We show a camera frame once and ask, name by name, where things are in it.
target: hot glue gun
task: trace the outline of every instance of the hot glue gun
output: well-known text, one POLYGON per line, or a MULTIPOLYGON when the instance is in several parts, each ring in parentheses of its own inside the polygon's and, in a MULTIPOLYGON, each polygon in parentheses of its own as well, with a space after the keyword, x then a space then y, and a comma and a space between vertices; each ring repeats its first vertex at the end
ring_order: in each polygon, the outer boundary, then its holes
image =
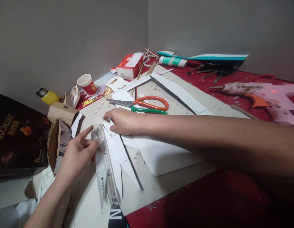
POLYGON ((230 95, 252 98, 252 107, 266 107, 275 123, 294 125, 294 104, 288 98, 294 96, 294 84, 234 82, 210 88, 221 89, 230 95))

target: glue stick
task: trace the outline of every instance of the glue stick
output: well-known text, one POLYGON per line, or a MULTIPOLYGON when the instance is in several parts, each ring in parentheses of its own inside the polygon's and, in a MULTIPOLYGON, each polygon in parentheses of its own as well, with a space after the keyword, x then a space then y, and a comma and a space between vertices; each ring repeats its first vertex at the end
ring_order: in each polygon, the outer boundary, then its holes
POLYGON ((175 57, 165 57, 162 56, 159 59, 159 64, 169 67, 181 67, 184 68, 187 64, 187 60, 175 58, 175 57))

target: hand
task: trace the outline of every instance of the hand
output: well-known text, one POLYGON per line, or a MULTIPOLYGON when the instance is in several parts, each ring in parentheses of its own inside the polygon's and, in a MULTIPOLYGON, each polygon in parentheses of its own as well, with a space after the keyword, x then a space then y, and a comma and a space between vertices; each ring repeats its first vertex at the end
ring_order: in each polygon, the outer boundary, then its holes
POLYGON ((92 141, 85 139, 93 130, 93 126, 88 127, 75 138, 71 139, 67 145, 65 154, 56 179, 69 187, 88 166, 90 161, 95 162, 95 151, 99 145, 99 139, 92 141))
POLYGON ((144 118, 147 114, 135 113, 124 108, 115 108, 105 113, 103 119, 109 118, 114 122, 110 127, 110 131, 130 135, 134 133, 142 133, 144 118))

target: red and white paper cup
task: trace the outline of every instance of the red and white paper cup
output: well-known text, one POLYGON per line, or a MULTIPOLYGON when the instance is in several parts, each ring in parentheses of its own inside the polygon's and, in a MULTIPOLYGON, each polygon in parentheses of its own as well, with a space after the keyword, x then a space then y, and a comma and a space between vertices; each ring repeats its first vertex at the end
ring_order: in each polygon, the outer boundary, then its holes
POLYGON ((92 96, 97 93, 96 86, 90 74, 84 74, 77 80, 77 85, 81 86, 88 95, 92 96))

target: yellow thermos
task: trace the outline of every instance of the yellow thermos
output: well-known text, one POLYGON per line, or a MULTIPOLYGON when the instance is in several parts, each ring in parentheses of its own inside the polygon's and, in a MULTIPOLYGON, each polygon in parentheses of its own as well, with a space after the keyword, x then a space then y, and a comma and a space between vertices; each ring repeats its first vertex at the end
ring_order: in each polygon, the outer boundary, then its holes
POLYGON ((39 89, 36 94, 43 102, 47 103, 48 105, 52 105, 53 103, 59 102, 60 100, 60 97, 57 96, 56 93, 44 88, 39 89))

